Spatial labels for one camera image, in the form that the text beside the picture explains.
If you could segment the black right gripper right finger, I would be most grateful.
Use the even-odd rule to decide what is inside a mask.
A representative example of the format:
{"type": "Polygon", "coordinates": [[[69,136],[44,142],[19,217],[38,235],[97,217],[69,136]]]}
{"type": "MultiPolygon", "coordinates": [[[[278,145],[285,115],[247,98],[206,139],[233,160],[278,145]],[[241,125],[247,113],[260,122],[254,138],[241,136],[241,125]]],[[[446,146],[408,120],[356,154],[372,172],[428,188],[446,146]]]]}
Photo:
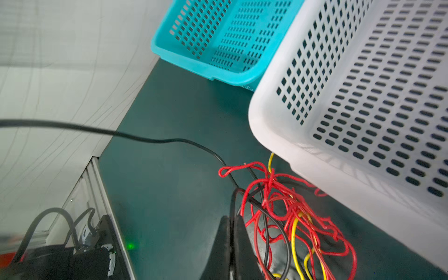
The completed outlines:
{"type": "Polygon", "coordinates": [[[233,223],[233,269],[235,280],[263,280],[243,218],[233,223]]]}

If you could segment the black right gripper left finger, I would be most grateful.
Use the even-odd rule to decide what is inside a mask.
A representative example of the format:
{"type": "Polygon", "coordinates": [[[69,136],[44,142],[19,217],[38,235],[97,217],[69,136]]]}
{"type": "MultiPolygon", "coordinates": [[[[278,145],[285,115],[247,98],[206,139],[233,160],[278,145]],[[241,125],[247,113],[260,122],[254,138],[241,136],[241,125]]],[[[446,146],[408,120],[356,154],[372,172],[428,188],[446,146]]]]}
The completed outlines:
{"type": "Polygon", "coordinates": [[[231,271],[231,223],[222,217],[200,280],[228,280],[231,271]]]}

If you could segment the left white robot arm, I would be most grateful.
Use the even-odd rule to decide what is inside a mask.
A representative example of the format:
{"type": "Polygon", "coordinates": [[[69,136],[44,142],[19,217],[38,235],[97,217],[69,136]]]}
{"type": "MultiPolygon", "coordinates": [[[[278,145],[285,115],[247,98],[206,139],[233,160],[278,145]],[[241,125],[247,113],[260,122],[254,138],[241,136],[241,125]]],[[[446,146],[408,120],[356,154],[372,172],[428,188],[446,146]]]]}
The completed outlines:
{"type": "Polygon", "coordinates": [[[3,280],[131,280],[133,273],[109,215],[92,226],[96,210],[77,219],[62,208],[41,212],[29,226],[12,260],[1,268],[3,280]],[[39,223],[49,214],[61,215],[69,230],[62,244],[29,249],[39,223]]]}

